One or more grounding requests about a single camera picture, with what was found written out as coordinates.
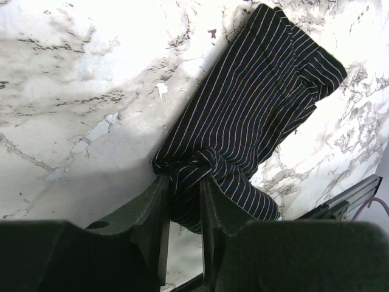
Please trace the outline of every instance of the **purple cable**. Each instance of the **purple cable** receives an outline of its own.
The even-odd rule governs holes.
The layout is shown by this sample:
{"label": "purple cable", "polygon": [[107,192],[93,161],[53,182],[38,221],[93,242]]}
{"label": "purple cable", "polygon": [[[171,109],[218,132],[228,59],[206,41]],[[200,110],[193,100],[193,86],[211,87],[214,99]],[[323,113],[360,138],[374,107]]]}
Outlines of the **purple cable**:
{"label": "purple cable", "polygon": [[382,199],[369,198],[359,207],[358,211],[355,213],[355,215],[353,216],[353,219],[351,219],[351,220],[354,221],[359,216],[359,214],[364,210],[364,208],[367,206],[367,204],[370,203],[371,201],[377,201],[378,203],[380,203],[382,205],[382,207],[384,207],[386,213],[389,216],[389,206]]}

